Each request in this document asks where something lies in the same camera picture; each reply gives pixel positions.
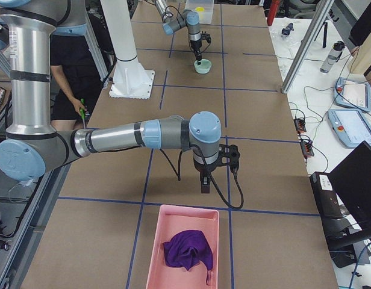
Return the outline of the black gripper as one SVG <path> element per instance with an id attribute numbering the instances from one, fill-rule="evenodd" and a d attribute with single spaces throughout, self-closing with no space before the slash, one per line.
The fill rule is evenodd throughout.
<path id="1" fill-rule="evenodd" d="M 195 55 L 195 58 L 196 58 L 195 63 L 197 65 L 200 65 L 201 61 L 202 61 L 201 46 L 202 46 L 202 40 L 201 39 L 190 40 L 190 47 L 191 47 L 191 50 L 193 51 L 193 53 Z"/>
<path id="2" fill-rule="evenodd" d="M 193 160 L 195 169 L 199 172 L 201 182 L 201 193 L 210 192 L 210 175 L 217 167 L 217 161 L 211 164 L 199 163 Z"/>

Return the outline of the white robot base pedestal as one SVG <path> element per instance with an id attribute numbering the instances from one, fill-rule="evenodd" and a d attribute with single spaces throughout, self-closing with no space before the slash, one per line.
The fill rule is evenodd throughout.
<path id="1" fill-rule="evenodd" d="M 155 72 L 139 62 L 127 2 L 104 1 L 102 8 L 116 57 L 110 96 L 150 98 Z"/>

